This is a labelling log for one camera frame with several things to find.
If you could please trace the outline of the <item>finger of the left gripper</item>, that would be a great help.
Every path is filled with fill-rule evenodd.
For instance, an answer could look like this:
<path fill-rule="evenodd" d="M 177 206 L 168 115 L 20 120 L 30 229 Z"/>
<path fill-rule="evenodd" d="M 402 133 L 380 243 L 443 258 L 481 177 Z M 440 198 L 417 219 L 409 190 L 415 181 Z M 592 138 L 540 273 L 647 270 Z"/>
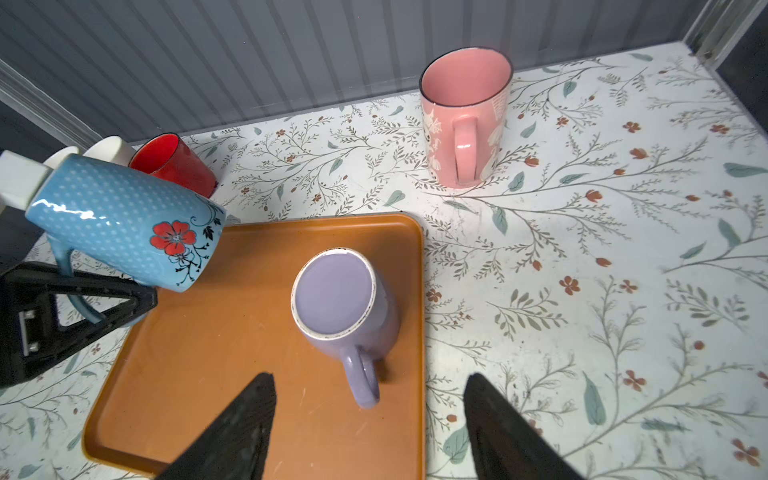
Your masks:
<path fill-rule="evenodd" d="M 113 330 L 143 318 L 157 306 L 157 291 L 135 281 L 94 273 L 64 275 L 50 281 L 57 308 L 55 351 L 78 351 Z M 65 296 L 84 319 L 63 326 L 57 298 Z"/>

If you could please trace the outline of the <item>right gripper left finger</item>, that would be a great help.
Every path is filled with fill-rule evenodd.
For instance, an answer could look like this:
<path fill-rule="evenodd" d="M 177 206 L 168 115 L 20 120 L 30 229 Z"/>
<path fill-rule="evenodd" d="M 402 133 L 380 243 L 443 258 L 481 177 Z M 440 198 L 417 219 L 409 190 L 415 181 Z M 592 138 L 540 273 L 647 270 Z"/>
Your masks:
<path fill-rule="evenodd" d="M 160 479 L 260 479 L 277 406 L 274 377 L 258 374 Z"/>

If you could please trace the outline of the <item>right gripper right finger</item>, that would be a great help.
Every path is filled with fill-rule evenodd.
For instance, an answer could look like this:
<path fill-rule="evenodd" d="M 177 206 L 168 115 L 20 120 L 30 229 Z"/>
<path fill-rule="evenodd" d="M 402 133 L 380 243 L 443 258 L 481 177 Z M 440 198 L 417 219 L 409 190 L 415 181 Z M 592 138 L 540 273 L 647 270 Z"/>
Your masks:
<path fill-rule="evenodd" d="M 463 398 L 478 478 L 582 478 L 485 376 L 480 373 L 470 375 Z"/>

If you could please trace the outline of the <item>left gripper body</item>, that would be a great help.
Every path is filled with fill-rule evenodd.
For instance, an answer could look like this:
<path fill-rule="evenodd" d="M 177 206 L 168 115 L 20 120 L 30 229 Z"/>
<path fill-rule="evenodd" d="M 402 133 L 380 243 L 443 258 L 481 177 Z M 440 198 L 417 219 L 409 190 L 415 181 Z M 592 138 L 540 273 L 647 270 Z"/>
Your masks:
<path fill-rule="evenodd" d="M 27 382 L 60 362 L 57 308 L 50 281 L 57 269 L 20 263 L 1 276 L 1 385 Z"/>

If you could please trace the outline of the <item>blue dotted mug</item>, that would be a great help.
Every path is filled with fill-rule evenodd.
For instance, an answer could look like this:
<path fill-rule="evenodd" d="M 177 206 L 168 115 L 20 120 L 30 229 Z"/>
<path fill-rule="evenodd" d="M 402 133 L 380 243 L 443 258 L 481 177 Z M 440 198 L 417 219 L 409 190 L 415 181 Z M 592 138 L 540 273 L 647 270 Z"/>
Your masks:
<path fill-rule="evenodd" d="M 211 200 L 127 167 L 70 155 L 27 179 L 26 218 L 45 231 L 59 272 L 79 251 L 148 287 L 189 289 L 222 236 L 227 214 Z"/>

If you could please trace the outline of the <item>red mug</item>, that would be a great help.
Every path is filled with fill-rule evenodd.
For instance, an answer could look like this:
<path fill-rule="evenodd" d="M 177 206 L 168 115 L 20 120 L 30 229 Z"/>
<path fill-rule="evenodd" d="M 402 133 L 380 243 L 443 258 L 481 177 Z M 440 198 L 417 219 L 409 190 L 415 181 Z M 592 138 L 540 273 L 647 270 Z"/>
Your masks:
<path fill-rule="evenodd" d="M 161 134 L 149 140 L 133 155 L 129 167 L 205 198 L 210 198 L 217 186 L 211 169 L 175 133 Z"/>

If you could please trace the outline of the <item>white mug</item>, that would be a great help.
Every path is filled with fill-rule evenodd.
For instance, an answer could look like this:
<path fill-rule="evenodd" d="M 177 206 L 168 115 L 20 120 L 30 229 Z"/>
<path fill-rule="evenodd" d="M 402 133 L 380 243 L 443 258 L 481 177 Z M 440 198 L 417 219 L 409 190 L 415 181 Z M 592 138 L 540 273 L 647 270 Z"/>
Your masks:
<path fill-rule="evenodd" d="M 83 156 L 128 167 L 135 153 L 136 150 L 119 136 L 109 136 L 93 144 Z"/>

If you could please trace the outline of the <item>light green mug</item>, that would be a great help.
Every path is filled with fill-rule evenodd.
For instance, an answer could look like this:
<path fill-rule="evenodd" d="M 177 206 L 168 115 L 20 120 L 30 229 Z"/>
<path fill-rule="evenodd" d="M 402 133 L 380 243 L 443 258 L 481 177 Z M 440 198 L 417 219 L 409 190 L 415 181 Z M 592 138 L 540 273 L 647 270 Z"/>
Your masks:
<path fill-rule="evenodd" d="M 56 170 L 60 164 L 68 158 L 70 155 L 80 155 L 81 150 L 76 146 L 68 146 L 60 149 L 51 156 L 49 156 L 43 164 L 53 170 Z"/>

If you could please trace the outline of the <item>purple mug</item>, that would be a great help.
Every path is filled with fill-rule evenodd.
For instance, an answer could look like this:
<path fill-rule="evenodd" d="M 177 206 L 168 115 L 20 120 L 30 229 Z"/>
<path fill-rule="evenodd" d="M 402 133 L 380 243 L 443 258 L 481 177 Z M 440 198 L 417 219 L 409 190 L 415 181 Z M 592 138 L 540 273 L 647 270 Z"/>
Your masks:
<path fill-rule="evenodd" d="M 349 248 L 315 255 L 294 280 L 290 308 L 304 337 L 341 362 L 357 405 L 375 407 L 375 363 L 393 349 L 400 320 L 396 300 L 371 262 Z"/>

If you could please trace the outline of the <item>pink ghost pattern mug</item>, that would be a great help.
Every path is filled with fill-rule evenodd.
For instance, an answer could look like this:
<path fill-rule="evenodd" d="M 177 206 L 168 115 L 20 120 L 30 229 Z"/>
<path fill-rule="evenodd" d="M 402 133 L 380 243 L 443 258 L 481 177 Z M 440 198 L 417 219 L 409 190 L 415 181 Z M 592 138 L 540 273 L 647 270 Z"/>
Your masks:
<path fill-rule="evenodd" d="M 490 177 L 513 73 L 507 56 L 488 47 L 447 52 L 422 73 L 427 164 L 444 187 L 468 189 Z"/>

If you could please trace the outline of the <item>orange plastic tray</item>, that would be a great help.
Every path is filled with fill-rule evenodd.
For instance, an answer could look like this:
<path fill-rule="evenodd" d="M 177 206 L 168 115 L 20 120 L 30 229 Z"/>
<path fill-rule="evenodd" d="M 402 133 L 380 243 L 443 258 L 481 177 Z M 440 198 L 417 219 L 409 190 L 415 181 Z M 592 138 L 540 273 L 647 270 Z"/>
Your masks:
<path fill-rule="evenodd" d="M 362 253 L 394 295 L 401 329 L 380 362 L 381 399 L 360 408 L 342 365 L 296 327 L 301 267 L 334 247 Z M 163 290 L 129 332 L 82 435 L 84 455 L 162 472 L 259 373 L 277 407 L 268 479 L 425 475 L 423 234 L 403 213 L 231 226 L 187 291 Z"/>

